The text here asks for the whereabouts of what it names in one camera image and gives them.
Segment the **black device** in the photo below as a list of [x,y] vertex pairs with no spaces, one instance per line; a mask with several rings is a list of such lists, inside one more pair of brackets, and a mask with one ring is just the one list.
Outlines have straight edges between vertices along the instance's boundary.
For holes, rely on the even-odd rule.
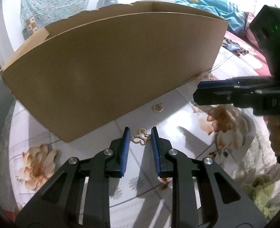
[[272,77],[240,77],[200,82],[194,93],[198,105],[233,104],[253,108],[257,116],[280,117],[280,8],[265,5],[250,29],[255,35]]
[[[169,140],[160,138],[156,127],[152,128],[151,139],[157,175],[173,178],[172,228],[265,227],[264,215],[211,158],[202,161],[188,158],[173,149]],[[109,149],[93,158],[68,159],[21,210],[16,225],[19,228],[110,228],[108,179],[123,177],[129,142],[129,128],[125,128],[122,138],[112,141]],[[80,225],[78,217],[86,176],[89,181]],[[199,211],[193,177],[200,192]]]

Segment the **white table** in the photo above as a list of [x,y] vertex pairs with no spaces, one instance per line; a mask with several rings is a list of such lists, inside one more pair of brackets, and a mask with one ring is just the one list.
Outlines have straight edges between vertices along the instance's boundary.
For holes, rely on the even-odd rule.
[[[212,73],[219,79],[257,75],[253,69],[224,48],[220,49]],[[33,191],[27,190],[24,183],[16,178],[19,168],[24,165],[22,152],[41,143],[57,150],[55,162],[57,167],[60,167],[72,156],[82,160],[108,148],[112,140],[122,137],[126,126],[130,127],[132,136],[142,127],[150,133],[151,128],[157,126],[159,136],[170,140],[173,148],[191,158],[201,160],[207,157],[216,146],[213,143],[214,136],[208,136],[200,130],[198,114],[192,111],[190,101],[197,88],[197,81],[193,80],[172,90],[70,143],[65,143],[50,133],[17,102],[9,141],[10,176],[16,201],[24,205],[34,195]],[[158,103],[162,103],[163,110],[155,113],[151,107]],[[255,128],[252,127],[251,131],[255,134]],[[251,142],[246,144],[235,154],[215,160],[231,174],[241,162]],[[159,185],[150,142],[145,146],[131,142],[124,178],[110,179],[112,227],[169,227],[172,190],[161,190]]]

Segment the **teal cloth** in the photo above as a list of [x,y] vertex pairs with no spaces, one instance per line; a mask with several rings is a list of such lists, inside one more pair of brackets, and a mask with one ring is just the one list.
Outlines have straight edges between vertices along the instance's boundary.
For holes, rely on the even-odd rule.
[[229,32],[237,36],[245,35],[247,14],[239,11],[238,5],[230,0],[176,0],[175,3],[218,15],[229,22]]
[[21,24],[24,38],[30,35],[26,20],[34,17],[38,28],[87,9],[89,0],[21,0]]

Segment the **gold earring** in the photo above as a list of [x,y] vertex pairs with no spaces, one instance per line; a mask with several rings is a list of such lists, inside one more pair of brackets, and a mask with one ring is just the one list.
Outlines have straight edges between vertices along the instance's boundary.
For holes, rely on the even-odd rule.
[[148,135],[145,128],[141,128],[138,131],[139,134],[132,136],[131,141],[135,144],[140,143],[141,146],[144,146],[147,141],[151,139],[151,135]]

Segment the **box flap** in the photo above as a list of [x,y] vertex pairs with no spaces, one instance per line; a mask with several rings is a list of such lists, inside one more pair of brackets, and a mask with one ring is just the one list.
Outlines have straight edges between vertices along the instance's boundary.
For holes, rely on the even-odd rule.
[[225,19],[212,13],[177,3],[163,1],[137,1],[132,4],[113,4],[102,7],[98,10],[83,11],[67,19],[59,20],[45,26],[44,28],[40,28],[37,32],[30,36],[17,51],[13,53],[10,59],[2,67],[2,70],[6,69],[19,57],[44,42],[44,40],[50,39],[72,28],[110,17],[147,12],[188,13],[226,21]]
[[8,66],[14,63],[17,59],[19,59],[22,55],[26,54],[28,51],[43,43],[45,39],[48,37],[49,32],[46,28],[40,28],[36,31],[36,35],[34,37],[29,37],[9,58],[9,60],[3,65],[2,70],[5,70]]
[[67,19],[63,19],[46,26],[49,32],[48,38],[52,38],[62,32],[93,21],[115,17],[119,15],[147,12],[173,12],[196,14],[215,19],[225,20],[215,14],[197,8],[162,1],[137,1],[132,4],[113,4],[98,10],[83,11]]
[[184,13],[102,19],[46,40],[2,78],[40,123],[69,142],[209,70],[227,26]]

